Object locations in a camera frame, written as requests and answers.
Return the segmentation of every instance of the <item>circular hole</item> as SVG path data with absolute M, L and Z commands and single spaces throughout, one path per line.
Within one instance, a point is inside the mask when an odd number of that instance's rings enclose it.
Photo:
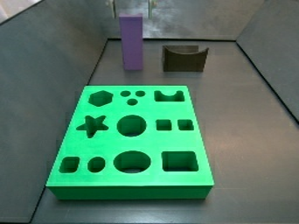
M 127 96 L 131 95 L 129 91 L 123 91 L 120 94 L 121 94 L 121 96 L 124 96 L 124 97 L 127 97 Z
M 136 137 L 145 131 L 145 119 L 139 115 L 127 115 L 119 120 L 116 129 L 123 136 Z
M 136 150 L 120 153 L 115 158 L 115 167 L 125 173 L 143 172 L 151 165 L 151 158 Z
M 137 100 L 136 100 L 136 99 L 129 99 L 129 100 L 127 101 L 127 104 L 128 104 L 129 106 L 135 106 L 135 105 L 137 104 Z
M 143 97 L 143 96 L 145 96 L 145 91 L 136 91 L 135 95 L 139 97 Z
M 105 167 L 105 160 L 103 157 L 93 157 L 88 161 L 88 170 L 91 172 L 100 172 Z

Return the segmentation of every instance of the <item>hexagonal hole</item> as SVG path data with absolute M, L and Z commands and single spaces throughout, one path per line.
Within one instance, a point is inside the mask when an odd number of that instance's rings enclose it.
M 112 102 L 112 98 L 113 95 L 108 91 L 101 90 L 89 95 L 88 103 L 96 107 L 101 107 Z

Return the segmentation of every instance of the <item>star-shaped hole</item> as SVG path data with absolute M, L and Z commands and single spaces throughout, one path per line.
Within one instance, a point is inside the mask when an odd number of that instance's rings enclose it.
M 85 123 L 81 124 L 76 130 L 85 130 L 88 138 L 92 138 L 99 130 L 108 130 L 108 126 L 103 123 L 105 120 L 105 116 L 100 116 L 99 118 L 93 118 L 92 116 L 85 116 Z

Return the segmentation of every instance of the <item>dark gray block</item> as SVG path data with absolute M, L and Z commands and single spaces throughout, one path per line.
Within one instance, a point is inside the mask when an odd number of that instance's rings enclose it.
M 41 2 L 0 26 L 0 222 L 32 218 L 107 41 L 93 8 L 64 2 Z
M 209 48 L 197 45 L 164 45 L 163 70 L 165 72 L 203 72 Z
M 299 1 L 267 0 L 237 44 L 299 120 Z

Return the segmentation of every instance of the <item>gray wall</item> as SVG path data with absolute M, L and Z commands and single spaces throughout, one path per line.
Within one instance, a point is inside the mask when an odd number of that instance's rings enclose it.
M 0 222 L 32 218 L 107 42 L 92 2 L 44 1 L 0 26 Z
M 298 0 L 267 0 L 237 38 L 237 44 L 296 120 L 299 120 L 298 15 Z
M 264 0 L 157 0 L 148 19 L 147 0 L 116 0 L 116 14 L 144 14 L 144 38 L 236 40 Z M 104 29 L 119 38 L 117 19 L 105 10 Z

